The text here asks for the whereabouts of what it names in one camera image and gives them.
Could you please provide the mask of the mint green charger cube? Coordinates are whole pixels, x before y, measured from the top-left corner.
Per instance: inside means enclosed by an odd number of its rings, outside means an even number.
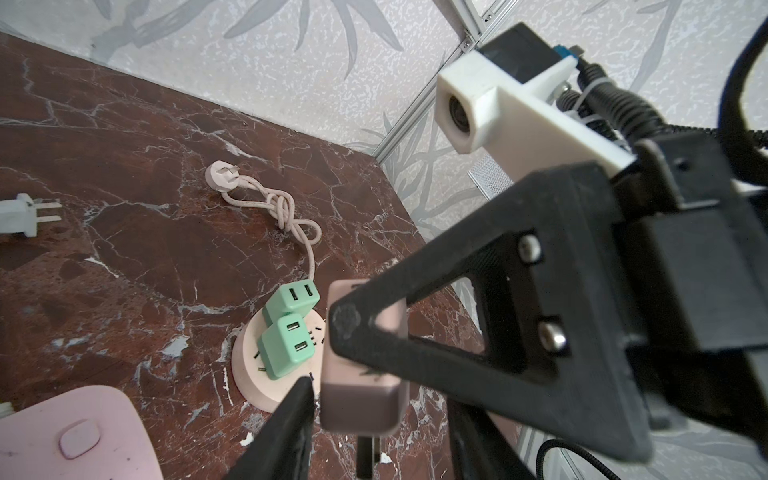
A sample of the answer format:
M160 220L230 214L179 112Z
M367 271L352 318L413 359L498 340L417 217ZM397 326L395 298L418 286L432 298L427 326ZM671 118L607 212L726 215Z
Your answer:
M311 359L316 344L304 318L288 314L265 330L257 346L268 377L278 380Z

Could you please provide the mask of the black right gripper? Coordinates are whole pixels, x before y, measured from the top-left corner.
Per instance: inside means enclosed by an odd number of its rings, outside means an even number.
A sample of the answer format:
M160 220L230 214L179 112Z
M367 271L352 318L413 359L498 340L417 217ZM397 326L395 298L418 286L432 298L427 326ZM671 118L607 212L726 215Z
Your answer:
M634 352L675 412L767 448L767 225L702 134L637 142L613 181L621 260L648 334Z

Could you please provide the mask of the light green charger cube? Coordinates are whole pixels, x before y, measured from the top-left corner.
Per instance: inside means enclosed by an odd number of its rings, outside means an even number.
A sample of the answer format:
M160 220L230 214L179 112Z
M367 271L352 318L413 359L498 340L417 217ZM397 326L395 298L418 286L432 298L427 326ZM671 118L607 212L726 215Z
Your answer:
M282 284L270 296L263 308L265 323L270 327L281 317L297 314L305 318L320 300L312 280L305 279Z

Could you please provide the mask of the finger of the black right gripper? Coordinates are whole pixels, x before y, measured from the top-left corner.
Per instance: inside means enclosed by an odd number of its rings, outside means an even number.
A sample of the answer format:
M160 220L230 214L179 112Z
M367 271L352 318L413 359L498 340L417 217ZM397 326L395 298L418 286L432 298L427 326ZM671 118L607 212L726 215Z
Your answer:
M627 355L645 332L614 243L622 219L593 162L529 174L334 302L330 345L606 456L647 461L650 416ZM461 278L478 317L467 345L377 325L388 307L415 305Z

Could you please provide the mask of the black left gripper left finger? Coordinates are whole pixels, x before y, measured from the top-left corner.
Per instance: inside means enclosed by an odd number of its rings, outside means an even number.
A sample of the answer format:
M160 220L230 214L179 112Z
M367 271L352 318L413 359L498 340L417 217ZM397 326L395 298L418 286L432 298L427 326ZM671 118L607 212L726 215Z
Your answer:
M303 376L224 478L307 479L314 418L312 380Z

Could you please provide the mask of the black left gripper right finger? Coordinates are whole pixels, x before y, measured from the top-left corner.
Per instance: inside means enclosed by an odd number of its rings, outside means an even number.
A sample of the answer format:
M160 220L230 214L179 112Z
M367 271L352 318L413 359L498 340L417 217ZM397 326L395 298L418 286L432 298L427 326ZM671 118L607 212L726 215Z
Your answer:
M485 410L447 400L450 449L456 479L533 479Z

